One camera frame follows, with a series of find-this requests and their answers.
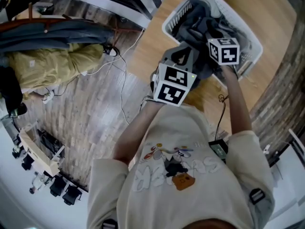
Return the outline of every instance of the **white laundry basket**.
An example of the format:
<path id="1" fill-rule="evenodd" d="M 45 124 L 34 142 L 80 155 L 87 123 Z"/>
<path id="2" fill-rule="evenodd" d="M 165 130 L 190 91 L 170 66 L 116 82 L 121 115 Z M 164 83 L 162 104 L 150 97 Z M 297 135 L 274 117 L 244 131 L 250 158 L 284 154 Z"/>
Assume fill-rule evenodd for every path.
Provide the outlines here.
<path id="1" fill-rule="evenodd" d="M 243 32 L 244 35 L 247 36 L 248 40 L 251 42 L 251 48 L 248 53 L 241 54 L 241 60 L 237 67 L 238 73 L 241 74 L 239 80 L 242 79 L 242 76 L 248 74 L 251 68 L 256 64 L 261 55 L 263 54 L 263 46 L 251 31 L 249 26 L 244 22 L 244 20 L 224 1 L 224 0 L 214 0 L 220 10 L 220 12 L 225 16 L 226 20 L 230 23 L 230 25 Z M 180 44 L 172 36 L 172 31 L 174 26 L 178 23 L 179 19 L 192 7 L 190 0 L 184 0 L 181 2 L 177 8 L 170 14 L 169 17 L 164 21 L 162 25 L 162 31 L 173 39 L 177 44 Z M 224 80 L 220 79 L 213 75 L 224 87 Z"/>

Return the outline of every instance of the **yellow blanket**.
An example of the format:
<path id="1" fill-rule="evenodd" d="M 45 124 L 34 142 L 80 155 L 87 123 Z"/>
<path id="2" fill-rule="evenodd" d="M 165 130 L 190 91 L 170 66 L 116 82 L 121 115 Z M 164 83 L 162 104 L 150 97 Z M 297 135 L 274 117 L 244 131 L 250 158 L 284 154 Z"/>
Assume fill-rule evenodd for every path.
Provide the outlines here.
<path id="1" fill-rule="evenodd" d="M 21 89 L 61 84 L 95 68 L 103 54 L 100 44 L 70 44 L 69 49 L 38 49 L 10 52 L 6 56 Z"/>

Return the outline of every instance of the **beige t-shirt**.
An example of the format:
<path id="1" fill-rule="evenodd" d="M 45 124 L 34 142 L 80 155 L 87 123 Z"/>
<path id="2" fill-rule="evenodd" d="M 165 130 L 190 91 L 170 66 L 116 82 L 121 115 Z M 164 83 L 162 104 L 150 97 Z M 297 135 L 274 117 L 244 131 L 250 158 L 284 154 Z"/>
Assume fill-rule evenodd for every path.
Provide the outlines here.
<path id="1" fill-rule="evenodd" d="M 273 180 L 258 137 L 231 136 L 225 164 L 209 147 L 207 126 L 194 107 L 166 105 L 130 171 L 117 160 L 94 160 L 87 228 L 109 218 L 120 229 L 181 229 L 203 219 L 263 228 L 274 207 Z"/>

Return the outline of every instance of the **cartoon character print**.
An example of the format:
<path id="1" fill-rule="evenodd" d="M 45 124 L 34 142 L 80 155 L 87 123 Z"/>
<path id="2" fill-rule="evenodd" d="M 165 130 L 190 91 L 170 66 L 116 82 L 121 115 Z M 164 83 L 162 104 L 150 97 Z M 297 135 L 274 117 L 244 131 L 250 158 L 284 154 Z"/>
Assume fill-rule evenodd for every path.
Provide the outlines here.
<path id="1" fill-rule="evenodd" d="M 172 177 L 172 182 L 175 184 L 177 190 L 181 191 L 195 183 L 195 178 L 187 174 L 188 169 L 182 165 L 182 157 L 189 158 L 191 156 L 191 151 L 193 151 L 193 149 L 189 149 L 186 146 L 167 150 L 162 148 L 161 143 L 158 143 L 156 146 L 151 147 L 151 152 L 144 156 L 143 162 L 152 157 L 154 160 L 162 158 L 164 168 L 167 171 L 165 176 Z M 164 153 L 172 154 L 172 157 L 168 159 Z"/>

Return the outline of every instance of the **wooden floor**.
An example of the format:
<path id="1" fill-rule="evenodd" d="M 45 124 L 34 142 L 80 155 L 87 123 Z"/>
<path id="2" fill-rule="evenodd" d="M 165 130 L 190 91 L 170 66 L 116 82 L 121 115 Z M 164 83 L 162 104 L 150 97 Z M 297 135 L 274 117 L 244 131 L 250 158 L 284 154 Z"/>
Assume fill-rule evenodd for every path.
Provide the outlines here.
<path id="1" fill-rule="evenodd" d="M 53 2 L 55 14 L 78 16 L 111 26 L 115 25 L 115 15 L 92 5 L 74 0 L 44 0 Z M 136 25 L 119 20 L 119 27 L 139 29 Z M 138 32 L 120 34 L 116 46 L 124 52 L 131 46 Z M 251 111 L 254 131 L 264 148 L 272 144 L 272 152 L 283 148 L 288 139 L 288 128 L 296 133 L 305 123 L 305 15 L 299 15 L 293 39 L 276 76 L 266 92 Z M 130 59 L 133 50 L 125 56 Z M 105 57 L 101 65 L 111 61 Z M 122 61 L 104 66 L 97 74 L 80 76 L 69 84 L 62 97 L 55 97 L 48 104 L 41 101 L 26 101 L 29 111 L 17 120 L 19 126 L 36 119 L 39 125 L 66 145 L 62 171 L 79 184 L 89 183 L 91 162 L 94 158 L 109 157 L 112 148 L 127 124 L 120 108 L 120 91 L 124 81 Z M 67 83 L 63 83 L 56 93 L 61 94 Z M 134 75 L 127 74 L 122 92 L 122 105 L 127 120 L 131 121 L 139 110 L 139 105 L 149 87 Z M 227 139 L 228 134 L 220 132 Z"/>

